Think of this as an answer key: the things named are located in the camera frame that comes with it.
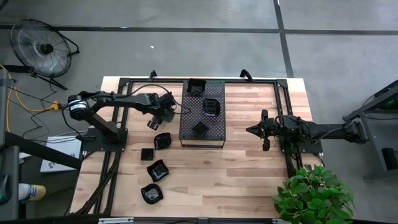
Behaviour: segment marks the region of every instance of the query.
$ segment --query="green leaves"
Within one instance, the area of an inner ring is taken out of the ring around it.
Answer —
[[[280,217],[293,224],[350,224],[354,198],[349,187],[322,166],[305,165],[278,187],[274,197]]]

